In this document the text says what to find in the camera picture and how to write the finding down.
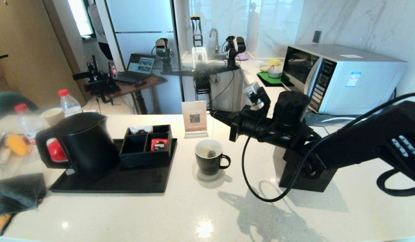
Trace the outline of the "bright window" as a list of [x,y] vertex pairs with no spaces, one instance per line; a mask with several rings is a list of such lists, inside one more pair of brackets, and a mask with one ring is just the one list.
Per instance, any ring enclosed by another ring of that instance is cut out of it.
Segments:
[[77,24],[78,32],[83,40],[94,39],[96,37],[94,28],[88,14],[88,7],[92,0],[67,0],[73,18]]

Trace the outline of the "brown paper cup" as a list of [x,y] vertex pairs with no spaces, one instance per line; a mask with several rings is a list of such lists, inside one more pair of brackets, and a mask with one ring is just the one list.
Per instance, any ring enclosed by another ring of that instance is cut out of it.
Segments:
[[45,110],[41,113],[41,118],[43,118],[46,123],[52,127],[59,123],[61,120],[65,119],[65,115],[63,113],[62,108],[51,108]]

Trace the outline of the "black serving tray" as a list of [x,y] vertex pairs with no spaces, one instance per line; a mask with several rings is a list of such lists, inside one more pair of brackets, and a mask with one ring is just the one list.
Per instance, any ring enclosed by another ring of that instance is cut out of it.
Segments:
[[172,139],[171,158],[162,167],[131,167],[119,165],[104,177],[89,179],[76,173],[67,175],[65,172],[51,185],[54,193],[82,194],[142,194],[164,193],[166,191],[178,139]]

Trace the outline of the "round white coaster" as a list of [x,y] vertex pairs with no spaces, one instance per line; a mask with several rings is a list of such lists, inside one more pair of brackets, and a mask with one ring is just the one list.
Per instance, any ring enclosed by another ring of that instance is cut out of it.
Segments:
[[192,163],[192,175],[196,180],[201,182],[214,182],[222,178],[225,175],[225,172],[223,170],[220,170],[213,175],[206,175],[203,172],[201,172],[201,169],[199,168],[197,162],[194,161]]

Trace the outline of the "open laptop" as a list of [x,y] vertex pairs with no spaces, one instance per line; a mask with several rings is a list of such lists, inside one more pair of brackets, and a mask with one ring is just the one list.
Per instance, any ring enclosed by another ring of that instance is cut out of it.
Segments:
[[132,53],[128,61],[127,69],[117,74],[114,80],[128,84],[143,81],[152,74],[154,64],[154,56]]

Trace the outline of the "grey tea bag sachet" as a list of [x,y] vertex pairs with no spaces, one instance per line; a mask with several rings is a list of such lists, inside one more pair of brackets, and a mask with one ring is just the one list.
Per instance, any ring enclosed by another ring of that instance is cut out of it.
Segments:
[[215,122],[215,115],[216,112],[212,113],[212,131],[210,134],[210,141],[209,141],[209,151],[207,153],[208,158],[213,158],[216,156],[216,151],[215,151],[215,142],[213,140],[214,137],[214,122]]

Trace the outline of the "black electric kettle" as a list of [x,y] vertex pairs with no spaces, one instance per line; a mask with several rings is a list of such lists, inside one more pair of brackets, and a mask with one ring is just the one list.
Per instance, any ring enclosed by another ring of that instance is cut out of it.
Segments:
[[[81,112],[39,131],[35,142],[42,162],[48,168],[68,169],[84,177],[98,178],[112,172],[120,163],[119,151],[106,128],[107,117],[97,112]],[[67,161],[52,160],[47,141],[56,139]]]

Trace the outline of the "silver microwave oven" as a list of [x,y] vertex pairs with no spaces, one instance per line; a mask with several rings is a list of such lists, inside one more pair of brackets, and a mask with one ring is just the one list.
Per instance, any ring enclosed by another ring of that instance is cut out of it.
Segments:
[[361,115],[388,101],[407,61],[340,44],[287,47],[282,77],[309,97],[318,114]]

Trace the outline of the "green mat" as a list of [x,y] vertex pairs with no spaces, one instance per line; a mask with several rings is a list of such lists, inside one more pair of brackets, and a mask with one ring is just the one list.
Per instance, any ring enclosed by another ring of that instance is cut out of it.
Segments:
[[282,78],[282,73],[279,73],[278,78],[271,78],[268,72],[258,72],[257,77],[266,87],[294,87],[289,78]]

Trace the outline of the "teal chair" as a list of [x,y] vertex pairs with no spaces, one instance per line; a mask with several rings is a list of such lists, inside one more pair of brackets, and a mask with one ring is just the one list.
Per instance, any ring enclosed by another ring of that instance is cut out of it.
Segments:
[[0,92],[0,119],[8,114],[14,114],[14,107],[21,103],[26,104],[33,112],[39,110],[36,104],[18,92]]

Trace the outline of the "silver refrigerator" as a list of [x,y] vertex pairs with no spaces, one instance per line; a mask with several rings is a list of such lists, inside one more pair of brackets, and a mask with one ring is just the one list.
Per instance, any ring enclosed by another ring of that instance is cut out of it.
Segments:
[[[172,0],[105,0],[117,53],[116,63],[126,70],[131,54],[156,54],[155,42],[168,39],[171,67],[180,70],[174,6]],[[181,114],[181,78],[165,75],[166,83],[142,91],[149,112]]]

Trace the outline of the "black upright gripper frame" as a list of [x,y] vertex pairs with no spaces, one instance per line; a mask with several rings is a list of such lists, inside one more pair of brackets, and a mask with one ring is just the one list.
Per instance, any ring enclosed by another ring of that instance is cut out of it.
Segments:
[[199,15],[191,15],[192,39],[194,47],[203,46],[203,36],[201,29],[201,17]]

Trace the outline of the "orange toy fruit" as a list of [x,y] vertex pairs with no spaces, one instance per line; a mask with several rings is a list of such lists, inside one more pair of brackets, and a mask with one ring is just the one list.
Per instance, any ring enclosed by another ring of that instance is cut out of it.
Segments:
[[30,150],[25,140],[16,134],[7,136],[5,144],[12,150],[12,152],[19,156],[27,155]]

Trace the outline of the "chrome sink faucet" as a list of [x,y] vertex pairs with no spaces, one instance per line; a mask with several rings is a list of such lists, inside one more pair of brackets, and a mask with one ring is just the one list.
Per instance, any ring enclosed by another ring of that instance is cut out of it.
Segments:
[[214,37],[214,52],[217,54],[219,52],[219,41],[218,41],[218,30],[212,28],[209,32],[209,38]]

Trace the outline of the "black tripod stand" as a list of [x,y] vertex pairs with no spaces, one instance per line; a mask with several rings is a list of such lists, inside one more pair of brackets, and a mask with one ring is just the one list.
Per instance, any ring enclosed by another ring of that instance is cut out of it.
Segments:
[[118,84],[107,73],[98,70],[95,55],[92,55],[86,64],[88,70],[72,75],[73,80],[77,81],[88,78],[88,82],[84,84],[84,90],[95,95],[96,98],[100,98],[103,103],[114,105],[113,99],[106,99],[106,96],[120,91]]

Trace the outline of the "red Nescafe sachet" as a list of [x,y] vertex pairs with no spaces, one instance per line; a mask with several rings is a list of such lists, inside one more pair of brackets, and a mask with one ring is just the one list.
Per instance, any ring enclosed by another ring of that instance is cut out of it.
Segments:
[[165,151],[168,149],[169,140],[154,138],[151,140],[150,151]]

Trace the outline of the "beige QR code sign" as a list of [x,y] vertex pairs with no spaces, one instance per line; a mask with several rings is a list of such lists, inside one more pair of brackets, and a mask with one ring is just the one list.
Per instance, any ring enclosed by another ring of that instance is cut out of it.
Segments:
[[206,101],[182,102],[185,139],[208,137]]

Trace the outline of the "brown wooden side table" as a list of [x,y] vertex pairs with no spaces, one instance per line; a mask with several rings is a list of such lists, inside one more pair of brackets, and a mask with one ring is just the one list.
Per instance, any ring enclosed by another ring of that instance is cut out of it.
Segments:
[[148,89],[160,84],[164,84],[168,80],[157,75],[151,75],[148,78],[144,79],[144,81],[146,81],[147,83],[141,87],[136,87],[135,84],[128,84],[125,82],[115,81],[120,90],[106,94],[106,97],[108,97],[109,99],[113,99],[130,94],[136,109],[136,113],[146,115],[148,114],[148,110],[141,91],[143,89]]

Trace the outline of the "brown wooden door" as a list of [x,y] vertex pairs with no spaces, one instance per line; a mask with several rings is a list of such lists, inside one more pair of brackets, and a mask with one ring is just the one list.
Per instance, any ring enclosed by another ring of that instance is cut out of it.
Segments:
[[60,89],[86,104],[43,0],[0,0],[2,55],[5,84],[40,108],[58,105]]

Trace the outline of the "black tissue box white lid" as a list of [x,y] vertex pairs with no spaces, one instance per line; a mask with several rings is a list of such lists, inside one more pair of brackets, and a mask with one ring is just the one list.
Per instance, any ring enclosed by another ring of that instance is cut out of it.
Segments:
[[324,167],[315,154],[309,155],[301,169],[298,169],[303,158],[303,154],[291,149],[275,147],[273,162],[279,187],[289,187],[295,173],[298,172],[292,185],[293,189],[324,192],[337,169]]

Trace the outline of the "brown woven mat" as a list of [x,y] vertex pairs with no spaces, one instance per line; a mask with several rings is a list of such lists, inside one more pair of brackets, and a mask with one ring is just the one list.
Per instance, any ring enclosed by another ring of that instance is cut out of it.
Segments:
[[13,216],[14,215],[12,213],[7,213],[7,214],[0,216],[0,236],[3,235],[4,231],[8,227],[11,220],[13,219]]

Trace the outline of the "clear water bottle red cap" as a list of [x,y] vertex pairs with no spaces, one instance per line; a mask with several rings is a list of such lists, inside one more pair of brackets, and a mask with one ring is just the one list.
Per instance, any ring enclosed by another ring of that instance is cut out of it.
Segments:
[[37,133],[43,130],[44,123],[42,119],[29,110],[25,103],[17,104],[14,110],[18,114],[20,127],[27,138],[35,138]]
[[70,95],[67,89],[60,89],[57,93],[60,97],[60,106],[65,117],[82,113],[82,107],[79,102]]

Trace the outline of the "black mug white inside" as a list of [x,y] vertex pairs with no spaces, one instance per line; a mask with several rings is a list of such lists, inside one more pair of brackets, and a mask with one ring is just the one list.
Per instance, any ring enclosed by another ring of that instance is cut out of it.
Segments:
[[216,140],[214,140],[216,156],[208,158],[209,141],[210,139],[205,139],[196,144],[195,157],[201,172],[206,175],[213,175],[219,170],[230,167],[231,158],[224,154],[223,146]]

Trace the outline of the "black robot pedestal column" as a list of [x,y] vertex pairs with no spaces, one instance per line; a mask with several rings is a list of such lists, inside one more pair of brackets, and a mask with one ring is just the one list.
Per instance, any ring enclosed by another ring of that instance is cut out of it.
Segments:
[[195,86],[195,98],[198,101],[198,96],[207,94],[209,100],[206,102],[206,110],[211,112],[212,111],[212,87],[211,87],[211,77],[207,76],[195,76],[194,79],[194,86]]

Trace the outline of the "black compartment organizer box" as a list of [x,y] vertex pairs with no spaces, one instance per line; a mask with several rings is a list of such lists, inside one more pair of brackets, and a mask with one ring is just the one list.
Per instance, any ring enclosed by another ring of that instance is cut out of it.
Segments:
[[[151,140],[154,138],[168,139],[168,149],[150,151]],[[127,128],[120,149],[120,159],[123,167],[161,167],[170,164],[172,151],[173,135],[169,124],[153,125],[153,132],[145,134],[131,134]]]

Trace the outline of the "dark green cloth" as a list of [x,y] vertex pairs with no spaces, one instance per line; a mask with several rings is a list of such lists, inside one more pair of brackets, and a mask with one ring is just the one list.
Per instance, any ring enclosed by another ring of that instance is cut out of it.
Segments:
[[0,180],[0,216],[38,206],[46,195],[43,173],[18,175]]

